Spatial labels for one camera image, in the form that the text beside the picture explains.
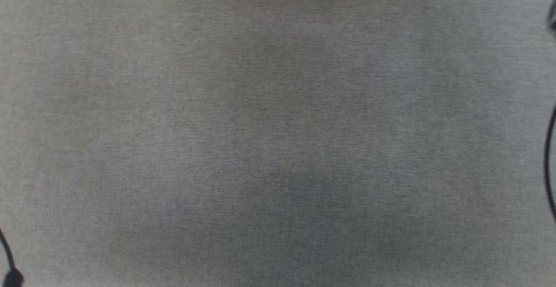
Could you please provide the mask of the grey fabric sofa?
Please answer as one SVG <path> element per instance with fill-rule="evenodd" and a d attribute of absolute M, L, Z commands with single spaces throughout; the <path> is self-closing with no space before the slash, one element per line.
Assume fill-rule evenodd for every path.
<path fill-rule="evenodd" d="M 24 287 L 556 287 L 552 0 L 0 0 Z"/>

